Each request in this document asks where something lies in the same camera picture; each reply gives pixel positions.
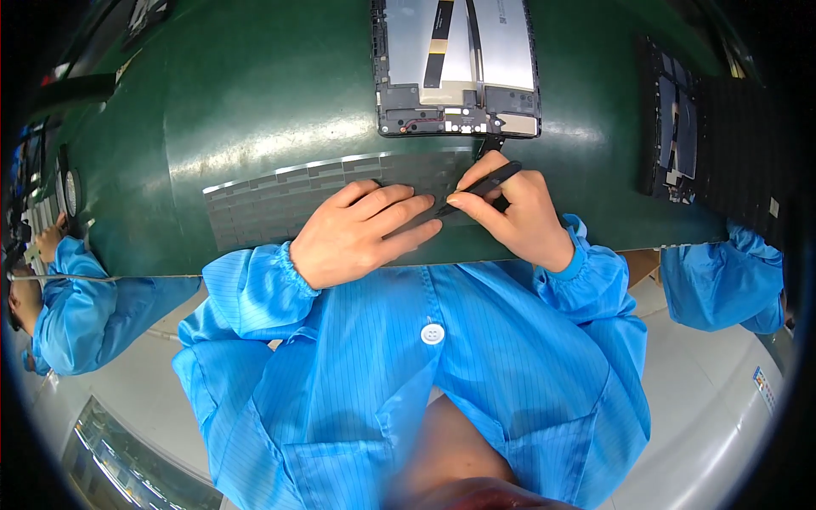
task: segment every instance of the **white floor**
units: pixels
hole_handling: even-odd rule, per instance
[[[759,339],[741,326],[704,333],[676,324],[663,291],[649,279],[632,295],[649,328],[643,388],[652,438],[601,508],[716,508],[770,421],[754,370],[761,367],[777,395],[782,376]]]
[[[171,368],[180,349],[172,339],[176,326],[205,295],[202,290],[154,327],[159,335],[143,335],[101,370],[27,382],[35,400],[33,416],[56,455],[61,456],[92,394],[142,441],[191,473],[208,477],[203,441]],[[649,279],[632,295],[650,332],[643,386],[652,439],[601,508],[715,508],[752,457],[770,419],[752,380],[754,370],[761,366],[777,394],[782,377],[759,340],[740,326],[707,334],[677,325],[668,317],[663,291]]]

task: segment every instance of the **finger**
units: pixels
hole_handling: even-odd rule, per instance
[[[359,202],[349,207],[349,210],[360,220],[368,220],[391,204],[413,196],[414,189],[411,186],[394,184],[365,195]]]
[[[419,195],[390,206],[368,221],[374,232],[386,235],[427,211],[431,206],[433,206],[433,195]]]
[[[437,235],[441,229],[441,220],[429,220],[418,227],[383,241],[383,244],[380,245],[383,264],[395,260],[404,253],[415,250],[417,246]]]
[[[512,224],[507,216],[476,195],[454,193],[448,197],[447,202],[487,228],[487,231],[500,242],[506,239],[512,230]]]
[[[485,202],[487,202],[489,204],[492,204],[493,202],[495,202],[496,198],[499,198],[501,196],[502,196],[502,189],[501,188],[496,188],[493,191],[488,192],[484,197],[482,197],[482,200],[484,200]]]
[[[502,153],[491,150],[462,175],[462,179],[456,184],[456,189],[461,190],[467,188],[493,170],[498,170],[509,162],[506,157],[502,156]]]
[[[356,180],[326,199],[325,204],[333,207],[348,207],[360,197],[364,197],[375,189],[379,184],[373,180]]]
[[[524,198],[529,197],[533,190],[537,188],[543,188],[549,194],[547,183],[544,182],[544,176],[541,175],[541,172],[535,170],[522,170],[499,184],[499,190],[512,204],[523,202]]]

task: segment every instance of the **gray cable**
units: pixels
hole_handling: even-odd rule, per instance
[[[81,274],[35,274],[33,276],[16,276],[14,274],[8,273],[8,279],[12,282],[14,280],[64,280],[66,278],[72,278],[74,280],[88,280],[89,282],[115,282],[116,280],[121,280],[122,278],[200,278],[200,274],[174,274],[174,275],[162,275],[157,277],[107,277],[107,278],[96,278],[96,277],[86,277]]]

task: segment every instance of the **window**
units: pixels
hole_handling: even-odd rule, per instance
[[[219,510],[224,498],[133,437],[94,397],[74,425],[62,464],[100,510]]]

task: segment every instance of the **cable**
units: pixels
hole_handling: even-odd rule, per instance
[[[470,28],[470,42],[473,46],[473,59],[476,64],[476,106],[485,108],[485,62],[481,56],[481,37],[479,36],[479,22],[476,17],[476,6],[473,0],[466,0],[468,11],[468,27]]]
[[[14,280],[65,280],[67,278],[71,278],[73,280],[87,280],[89,282],[115,282],[116,280],[121,280],[123,278],[200,278],[202,275],[200,274],[173,274],[173,275],[161,275],[156,277],[107,277],[107,278],[96,278],[96,277],[86,277],[81,274],[35,274],[32,276],[16,276],[14,274],[8,273],[7,277],[12,282]]]

